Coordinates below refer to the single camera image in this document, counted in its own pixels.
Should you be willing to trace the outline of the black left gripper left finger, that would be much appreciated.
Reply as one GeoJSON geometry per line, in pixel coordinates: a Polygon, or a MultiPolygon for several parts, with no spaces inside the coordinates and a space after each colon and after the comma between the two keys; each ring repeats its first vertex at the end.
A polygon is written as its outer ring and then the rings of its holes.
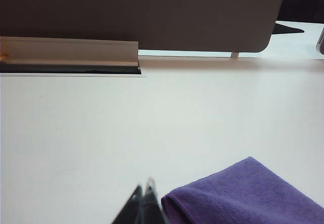
{"type": "Polygon", "coordinates": [[[140,185],[137,185],[112,223],[113,224],[137,223],[142,197],[143,197],[142,187],[140,185]]]}

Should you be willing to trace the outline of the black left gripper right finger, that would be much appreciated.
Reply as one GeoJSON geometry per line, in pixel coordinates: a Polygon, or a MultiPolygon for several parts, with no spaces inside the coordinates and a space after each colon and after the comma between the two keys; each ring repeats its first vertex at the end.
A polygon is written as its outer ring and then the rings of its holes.
{"type": "Polygon", "coordinates": [[[155,181],[148,178],[145,186],[145,193],[142,199],[141,223],[169,223],[157,199],[155,181]]]}

